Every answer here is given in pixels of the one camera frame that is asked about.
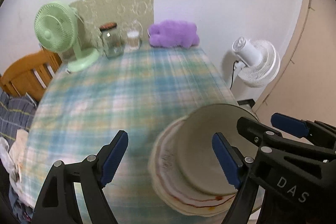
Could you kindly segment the green floral bowl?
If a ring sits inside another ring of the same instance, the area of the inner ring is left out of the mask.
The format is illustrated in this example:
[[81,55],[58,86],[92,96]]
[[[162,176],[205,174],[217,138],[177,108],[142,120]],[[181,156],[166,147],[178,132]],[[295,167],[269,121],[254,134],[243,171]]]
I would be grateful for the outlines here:
[[212,138],[220,132],[243,156],[255,157],[257,147],[240,136],[236,129],[241,117],[257,121],[253,114],[239,106],[223,103],[207,105],[192,112],[179,128],[175,141],[178,166],[196,189],[215,196],[237,192],[228,183],[217,160]]

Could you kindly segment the red pattern white plate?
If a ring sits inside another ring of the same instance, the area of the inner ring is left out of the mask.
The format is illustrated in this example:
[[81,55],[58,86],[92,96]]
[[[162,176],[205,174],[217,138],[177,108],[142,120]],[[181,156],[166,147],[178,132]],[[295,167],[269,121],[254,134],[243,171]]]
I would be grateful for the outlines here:
[[206,194],[195,189],[179,170],[175,155],[175,135],[186,117],[167,126],[157,137],[148,162],[151,183],[156,194],[183,215],[212,217],[225,214],[235,195]]

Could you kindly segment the beige door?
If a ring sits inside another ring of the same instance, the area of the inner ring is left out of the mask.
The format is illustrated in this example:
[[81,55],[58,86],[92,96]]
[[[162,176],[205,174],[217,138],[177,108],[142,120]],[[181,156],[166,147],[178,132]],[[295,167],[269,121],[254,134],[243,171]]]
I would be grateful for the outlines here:
[[335,125],[335,0],[302,0],[283,60],[253,107],[259,120],[279,112]]

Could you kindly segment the pale crumpled cloth pile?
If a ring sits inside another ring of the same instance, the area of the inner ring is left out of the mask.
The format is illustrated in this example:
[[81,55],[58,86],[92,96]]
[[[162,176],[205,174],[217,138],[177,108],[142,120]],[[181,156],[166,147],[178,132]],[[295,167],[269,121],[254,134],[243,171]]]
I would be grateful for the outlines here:
[[22,194],[23,157],[28,136],[27,131],[18,129],[11,147],[8,141],[1,137],[1,162],[9,175],[11,186],[18,195]]

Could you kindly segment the white floor fan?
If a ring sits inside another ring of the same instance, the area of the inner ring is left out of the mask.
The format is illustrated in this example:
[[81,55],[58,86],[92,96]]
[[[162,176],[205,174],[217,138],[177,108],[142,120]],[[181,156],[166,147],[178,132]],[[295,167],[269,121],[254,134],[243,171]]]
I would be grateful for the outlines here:
[[240,37],[232,44],[232,51],[238,58],[233,65],[232,83],[240,78],[250,88],[261,88],[276,78],[281,59],[271,42]]

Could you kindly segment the plaid tablecloth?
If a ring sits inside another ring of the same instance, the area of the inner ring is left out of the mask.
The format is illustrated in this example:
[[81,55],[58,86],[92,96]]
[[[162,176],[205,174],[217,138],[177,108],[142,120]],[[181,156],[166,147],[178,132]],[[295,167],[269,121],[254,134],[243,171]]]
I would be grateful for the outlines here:
[[186,216],[154,192],[147,162],[157,135],[171,122],[215,103],[236,104],[201,48],[143,45],[101,58],[69,74],[61,67],[39,103],[22,167],[24,200],[34,206],[53,163],[80,162],[124,130],[129,145],[104,188],[119,223],[221,223],[223,215]]

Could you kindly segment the grey plaid pillow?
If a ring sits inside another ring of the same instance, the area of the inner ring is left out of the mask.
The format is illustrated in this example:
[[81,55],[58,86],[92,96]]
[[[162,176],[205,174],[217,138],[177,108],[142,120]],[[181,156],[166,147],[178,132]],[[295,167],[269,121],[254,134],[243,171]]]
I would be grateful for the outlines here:
[[13,97],[1,89],[1,137],[10,147],[17,138],[18,129],[29,132],[37,107],[37,102],[29,94]]

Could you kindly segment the wooden bed headboard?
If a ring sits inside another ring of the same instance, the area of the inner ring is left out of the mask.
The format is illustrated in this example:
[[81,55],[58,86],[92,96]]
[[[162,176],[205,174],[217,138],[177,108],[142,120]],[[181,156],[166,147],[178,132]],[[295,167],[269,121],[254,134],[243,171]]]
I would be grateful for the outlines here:
[[13,97],[28,94],[39,102],[61,64],[60,56],[47,50],[26,55],[7,68],[1,88]]

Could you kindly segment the purple plush toy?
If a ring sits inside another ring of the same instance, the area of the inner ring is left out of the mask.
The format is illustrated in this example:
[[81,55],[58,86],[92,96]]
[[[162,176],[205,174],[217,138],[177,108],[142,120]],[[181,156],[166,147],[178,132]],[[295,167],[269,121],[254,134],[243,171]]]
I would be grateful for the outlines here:
[[153,47],[191,48],[198,46],[200,39],[194,23],[179,20],[164,20],[152,24],[148,29],[149,43]]

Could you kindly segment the cotton swab container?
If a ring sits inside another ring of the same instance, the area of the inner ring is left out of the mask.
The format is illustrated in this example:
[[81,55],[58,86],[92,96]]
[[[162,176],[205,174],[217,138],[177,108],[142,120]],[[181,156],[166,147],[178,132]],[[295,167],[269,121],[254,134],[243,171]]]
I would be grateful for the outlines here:
[[127,44],[131,50],[138,50],[140,48],[141,39],[138,31],[130,31],[126,34]]

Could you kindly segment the glass mason jar mug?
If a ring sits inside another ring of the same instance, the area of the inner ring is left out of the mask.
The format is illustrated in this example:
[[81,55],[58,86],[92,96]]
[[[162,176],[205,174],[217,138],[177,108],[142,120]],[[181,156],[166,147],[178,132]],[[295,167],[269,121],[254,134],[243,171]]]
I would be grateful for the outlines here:
[[99,27],[104,53],[107,58],[115,58],[123,54],[123,43],[116,22],[109,22]]

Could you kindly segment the green desk fan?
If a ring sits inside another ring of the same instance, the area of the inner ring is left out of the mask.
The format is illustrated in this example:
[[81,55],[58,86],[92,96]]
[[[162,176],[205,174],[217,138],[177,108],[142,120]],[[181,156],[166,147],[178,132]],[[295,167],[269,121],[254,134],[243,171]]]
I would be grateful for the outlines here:
[[93,65],[100,57],[94,48],[82,49],[79,38],[79,13],[76,8],[54,1],[43,5],[36,14],[34,32],[40,45],[53,53],[73,50],[67,71],[75,73]]

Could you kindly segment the green patterned mat board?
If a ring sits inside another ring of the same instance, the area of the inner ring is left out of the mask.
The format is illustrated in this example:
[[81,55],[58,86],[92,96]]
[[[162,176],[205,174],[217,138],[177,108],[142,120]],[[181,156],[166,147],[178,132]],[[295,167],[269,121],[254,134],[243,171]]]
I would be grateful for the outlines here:
[[154,0],[77,0],[70,4],[79,13],[79,37],[83,48],[102,51],[99,27],[117,23],[122,41],[126,33],[136,30],[142,40],[148,39],[147,29],[154,23]]

